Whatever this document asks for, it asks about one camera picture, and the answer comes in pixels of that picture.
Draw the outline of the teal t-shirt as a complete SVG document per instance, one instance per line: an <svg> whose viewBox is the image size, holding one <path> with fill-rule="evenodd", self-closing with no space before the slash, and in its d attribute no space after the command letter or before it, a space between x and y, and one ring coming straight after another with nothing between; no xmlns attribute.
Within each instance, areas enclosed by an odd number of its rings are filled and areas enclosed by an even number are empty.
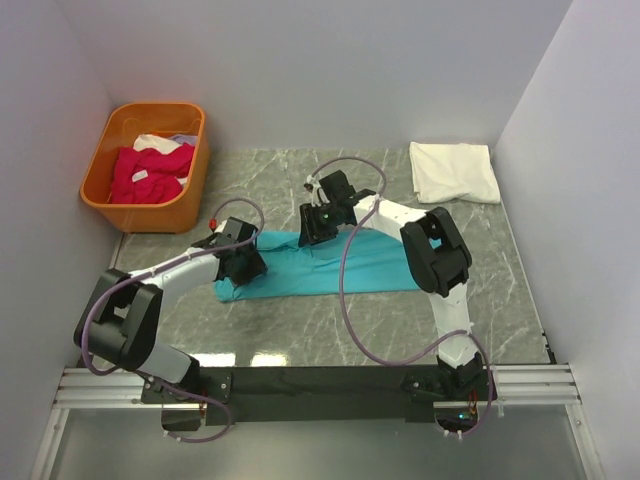
<svg viewBox="0 0 640 480"><path fill-rule="evenodd" d="M316 296L339 292L340 260L347 231L328 242L299 247L294 232L265 231L258 250L268 271L246 286L229 280L214 284L216 298L238 300ZM414 291L414 282L400 241L375 230L359 231L349 246L344 279L347 293Z"/></svg>

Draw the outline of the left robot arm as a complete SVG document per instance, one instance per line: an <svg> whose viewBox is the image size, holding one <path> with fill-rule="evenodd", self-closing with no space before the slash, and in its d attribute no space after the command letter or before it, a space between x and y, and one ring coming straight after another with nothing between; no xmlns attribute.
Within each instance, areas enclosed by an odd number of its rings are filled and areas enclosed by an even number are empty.
<svg viewBox="0 0 640 480"><path fill-rule="evenodd" d="M163 309L189 291L228 280L244 286L265 274L259 228L230 217L182 254L134 272L112 268L96 283L73 335L83 351L113 366L164 381L176 401L204 392L197 359L157 338Z"/></svg>

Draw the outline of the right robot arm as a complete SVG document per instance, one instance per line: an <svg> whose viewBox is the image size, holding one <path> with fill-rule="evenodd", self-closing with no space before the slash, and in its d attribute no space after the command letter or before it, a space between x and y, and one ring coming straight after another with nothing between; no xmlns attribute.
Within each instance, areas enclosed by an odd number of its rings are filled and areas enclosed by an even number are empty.
<svg viewBox="0 0 640 480"><path fill-rule="evenodd" d="M428 297L438 333L424 350L437 354L436 384L422 384L421 389L451 400L485 385L487 399L495 400L491 363L472 332L467 304L472 257L450 213L442 207L406 207L380 192L356 190L341 170L322 179L308 176L304 187L311 200L300 207L300 245L332 240L342 225L355 232L374 230L402 244L411 277Z"/></svg>

